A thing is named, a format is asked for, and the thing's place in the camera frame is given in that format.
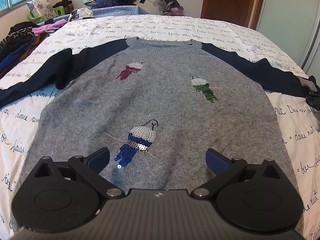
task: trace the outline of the bed sheet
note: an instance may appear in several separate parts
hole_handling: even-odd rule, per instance
[[[53,54],[65,48],[79,53],[112,40],[138,36],[147,40],[197,41],[236,51],[252,62],[267,58],[283,71],[307,77],[279,47],[262,34],[238,25],[190,17],[137,15],[103,17],[67,23],[46,38],[24,61],[0,80],[5,89],[27,80]],[[26,154],[35,136],[42,109],[62,93],[54,86],[36,91],[0,109],[0,239],[13,234],[10,205]],[[304,203],[303,236],[320,236],[319,112],[296,98],[266,91],[278,118]]]

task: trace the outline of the green sequin tail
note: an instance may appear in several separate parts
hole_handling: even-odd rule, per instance
[[[218,101],[218,99],[215,97],[211,89],[202,91],[202,93],[205,95],[208,101],[211,103],[214,103],[215,101]]]

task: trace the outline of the navy blue sleeve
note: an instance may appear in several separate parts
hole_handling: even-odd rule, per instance
[[[301,85],[297,76],[290,71],[285,72],[272,67],[266,58],[253,63],[240,57],[235,51],[225,51],[210,43],[202,43],[202,49],[259,83],[263,89],[303,98],[309,94],[310,90]],[[308,80],[316,85],[316,80],[313,76],[310,76]]]
[[[98,63],[127,48],[126,40],[122,39],[94,48],[83,49],[75,55],[72,55],[72,49],[62,50],[50,57],[27,81],[19,82],[8,89],[0,90],[0,107],[6,106],[50,84],[55,84],[57,89],[63,89],[70,81]]]

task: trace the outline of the door frame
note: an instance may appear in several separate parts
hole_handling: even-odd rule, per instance
[[[263,0],[250,0],[249,10],[245,21],[245,27],[255,29],[259,20],[259,15]],[[203,0],[201,18],[204,18],[205,11],[208,5],[208,0]]]

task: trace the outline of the window frame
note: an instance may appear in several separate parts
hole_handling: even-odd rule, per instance
[[[3,9],[3,10],[0,11],[0,18],[2,16],[4,16],[4,15],[6,15],[6,14],[8,14],[8,13],[10,13],[10,12],[20,8],[20,7],[22,7],[22,6],[25,6],[26,2],[29,2],[29,1],[32,1],[32,0],[21,0],[21,1],[17,2],[17,3],[12,4],[12,0],[7,0],[8,8]]]

